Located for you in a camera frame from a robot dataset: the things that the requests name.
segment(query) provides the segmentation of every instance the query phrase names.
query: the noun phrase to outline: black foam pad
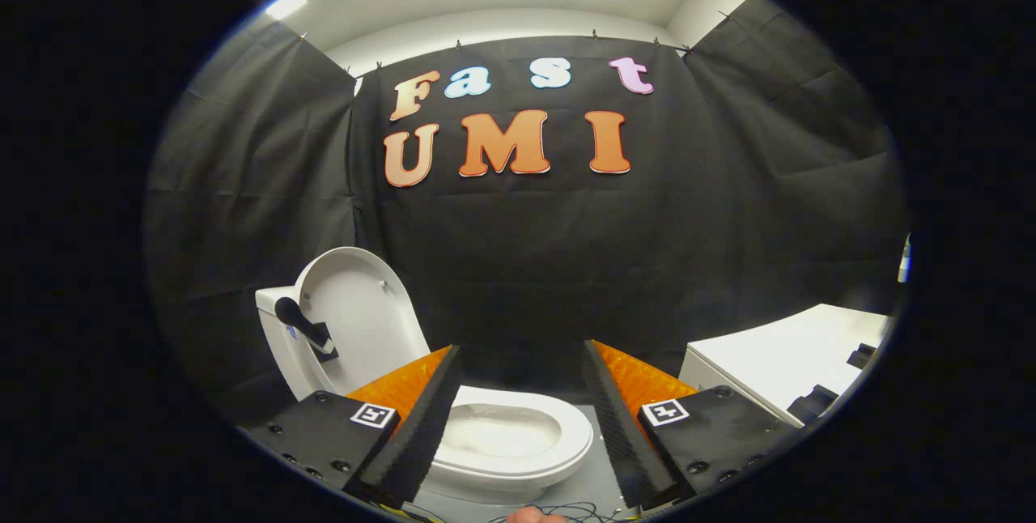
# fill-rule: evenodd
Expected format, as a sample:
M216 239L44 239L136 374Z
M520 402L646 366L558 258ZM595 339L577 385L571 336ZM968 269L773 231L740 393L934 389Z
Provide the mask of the black foam pad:
M644 438L626 409L618 387L611 379L601 353L591 341L584 342L583 379L591 393L604 447L615 471L618 489L627 506L652 509L672 500L678 489L651 442Z
M355 492L394 509L413 500L432 466L460 387L459 350L452 346L447 352L406 422L361 473Z

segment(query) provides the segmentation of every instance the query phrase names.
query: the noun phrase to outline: black fabric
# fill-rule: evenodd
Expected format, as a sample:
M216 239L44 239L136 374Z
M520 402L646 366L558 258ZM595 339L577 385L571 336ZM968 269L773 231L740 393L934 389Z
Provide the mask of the black fabric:
M685 56L725 142L741 330L826 302L890 314L908 234L898 158L859 83L769 0Z
M807 29L765 0L731 14L684 61L646 42L533 37L365 77L348 149L358 245L406 284L429 347L485 350L482 377L521 387L530 365L577 379L555 353L579 340L668 359L817 302L891 312L908 225L885 124ZM529 62L547 56L572 63L567 87L529 84ZM626 56L646 66L652 94L608 66ZM449 78L472 65L489 69L489 91L448 98ZM441 77L421 110L388 121L396 84L431 69ZM548 113L549 172L459 176L461 118L488 113L507 128L521 110ZM629 173L588 169L589 110L626 117ZM411 133L411 168L412 133L431 122L429 175L391 186L382 140Z
M292 284L312 258L353 241L344 157L354 84L285 25L244 28L193 79L153 158L143 236L159 324L205 394L263 386L221 406L241 420L276 411L287 390L264 377L277 365L256 288Z

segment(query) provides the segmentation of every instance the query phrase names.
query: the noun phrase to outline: black wire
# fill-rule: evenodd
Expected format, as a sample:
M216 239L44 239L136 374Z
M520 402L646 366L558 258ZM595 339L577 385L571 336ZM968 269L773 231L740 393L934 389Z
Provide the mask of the black wire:
M425 513L427 513L427 514L431 515L432 517L434 517L434 518L438 519L438 520L439 520L439 521L441 521L442 523L447 523L447 520L445 520L445 519L442 519L442 518L441 518L441 517L439 517L438 515L435 515L434 513L432 513L432 512L428 511L427 509L425 509L425 507L421 506L420 504L413 504L412 502L408 502L408 503L406 503L406 506L414 506L414 507L418 507L418 509L420 509L421 511L424 511Z
M578 506L583 504L589 506L588 507ZM578 521L579 523L585 523L588 520L596 520L598 523L620 523L622 521L625 521L623 519L614 519L608 515L601 515L597 513L597 505L593 504L592 501L577 501L577 502L570 502L568 504L547 505L547 506L540 506L536 503L528 503L524 505L522 509L525 509L526 506L534 506L536 509L540 509L540 512L544 513L544 515L558 515L569 521ZM578 517L570 517L568 515L554 513L555 511L563 509L582 511L585 512L586 515L580 515ZM490 519L487 523L502 523L502 521L506 520L508 516L506 515L501 517L496 517L495 519Z

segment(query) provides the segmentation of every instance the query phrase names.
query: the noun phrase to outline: black flush lever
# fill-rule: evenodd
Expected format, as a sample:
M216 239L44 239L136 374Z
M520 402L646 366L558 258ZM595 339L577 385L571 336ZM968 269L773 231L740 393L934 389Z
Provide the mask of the black flush lever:
M321 353L329 354L335 352L335 344L330 341L330 333L327 332L325 323L310 323L303 312L298 309L298 302L290 297L281 297L274 304L274 313L277 319L288 326L298 328L306 341L314 346Z

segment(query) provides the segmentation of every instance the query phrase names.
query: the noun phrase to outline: floor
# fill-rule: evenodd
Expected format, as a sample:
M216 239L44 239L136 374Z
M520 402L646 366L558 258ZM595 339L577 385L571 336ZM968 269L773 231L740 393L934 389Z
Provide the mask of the floor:
M594 412L594 407L576 405L576 408L586 415L594 427L593 445L589 452L586 453L586 457L583 459L579 470L565 481L547 489L547 493L544 493L543 496L537 499L535 504L540 506L544 513L552 511L555 515L572 519L584 519L595 514L600 517L600 521L602 522L607 521L611 516L618 518L629 517L632 515L632 512L623 503L618 484L615 482L615 474L611 469L608 454L604 448L604 441L601 438L601 428L597 423L597 414ZM404 506L404 510L412 510L419 515L432 515L445 523L456 523L458 521L497 523L502 521L509 514L524 506L522 504L491 505L474 503L423 490L418 491L412 505ZM596 522L598 519L589 517L587 521Z

